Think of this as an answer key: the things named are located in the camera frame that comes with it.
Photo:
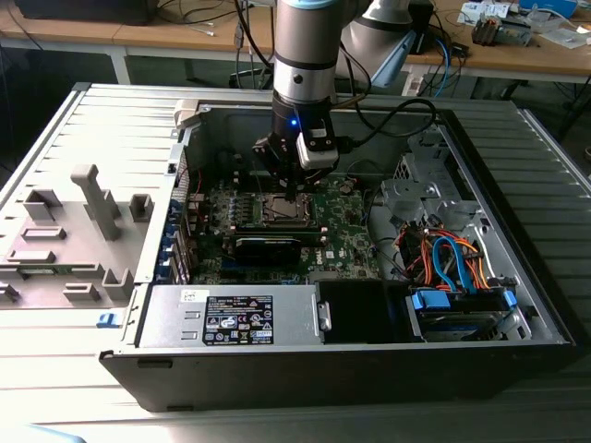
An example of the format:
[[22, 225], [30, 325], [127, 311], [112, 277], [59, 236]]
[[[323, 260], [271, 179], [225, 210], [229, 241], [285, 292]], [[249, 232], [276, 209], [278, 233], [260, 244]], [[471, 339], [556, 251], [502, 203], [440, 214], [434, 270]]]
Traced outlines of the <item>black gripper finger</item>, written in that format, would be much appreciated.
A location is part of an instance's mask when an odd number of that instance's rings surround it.
[[332, 171], [331, 166], [304, 170], [299, 159], [293, 158], [291, 161], [291, 199], [296, 200], [299, 193], [310, 189], [320, 179]]
[[285, 199], [292, 200], [293, 164], [285, 139], [270, 133], [259, 138], [252, 150], [275, 182], [283, 188]]

